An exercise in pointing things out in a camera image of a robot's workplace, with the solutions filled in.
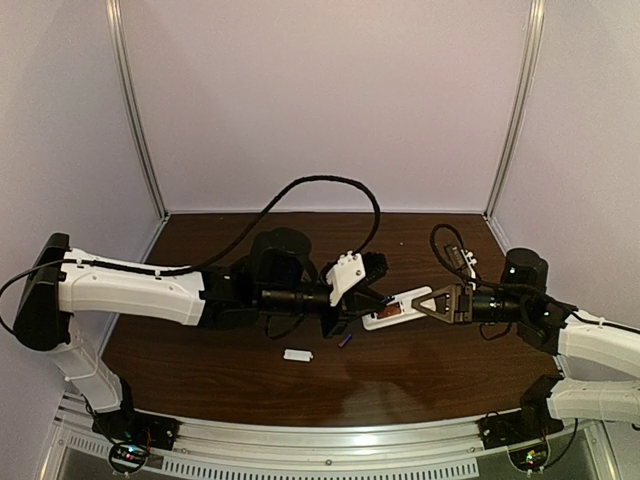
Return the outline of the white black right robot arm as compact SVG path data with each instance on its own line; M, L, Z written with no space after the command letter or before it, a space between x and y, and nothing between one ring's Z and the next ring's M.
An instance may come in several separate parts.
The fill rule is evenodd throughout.
M462 275L457 284L413 298L411 306L449 325L504 323L540 352L629 375L627 381L541 377L522 395L513 419L519 440L533 441L552 422L569 419L638 425L638 330L552 298L546 292L547 275L548 264L536 252L514 248L506 254L499 282Z

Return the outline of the white remote control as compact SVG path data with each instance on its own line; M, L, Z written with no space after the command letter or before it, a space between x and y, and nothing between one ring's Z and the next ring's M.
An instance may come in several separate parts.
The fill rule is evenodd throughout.
M424 313L413 308L412 300L431 292L429 286L424 286L394 295L381 313L368 314L362 318L364 329L373 331L425 318Z

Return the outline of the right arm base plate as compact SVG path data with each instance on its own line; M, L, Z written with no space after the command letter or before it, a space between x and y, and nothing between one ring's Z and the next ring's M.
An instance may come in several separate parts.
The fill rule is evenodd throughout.
M543 439L564 429L562 420L553 419L546 409L524 407L506 413L489 412L476 421L485 450Z

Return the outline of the white battery cover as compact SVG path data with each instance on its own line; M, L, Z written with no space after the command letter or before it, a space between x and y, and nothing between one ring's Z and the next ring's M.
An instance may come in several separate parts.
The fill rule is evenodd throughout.
M314 359L314 354L308 350L285 349L283 352L283 359L286 361L307 363Z

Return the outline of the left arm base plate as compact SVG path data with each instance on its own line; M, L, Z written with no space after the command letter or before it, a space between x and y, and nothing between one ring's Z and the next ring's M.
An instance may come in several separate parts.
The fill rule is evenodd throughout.
M179 426L175 418L120 409L94 414L92 430L115 442L171 451Z

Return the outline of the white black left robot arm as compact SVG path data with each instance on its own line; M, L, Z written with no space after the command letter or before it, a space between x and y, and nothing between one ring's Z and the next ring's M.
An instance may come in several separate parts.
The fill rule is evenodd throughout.
M182 326L231 330L260 317L308 317L330 338L385 307L373 283L388 270L381 253L349 251L318 270L311 241L278 228L256 236L248 255L229 267L161 267L117 262L72 248L52 235L25 284L12 331L25 347L51 354L66 380L84 395L96 430L133 444L148 416L136 411L132 390L84 343L73 316L103 311L158 318Z

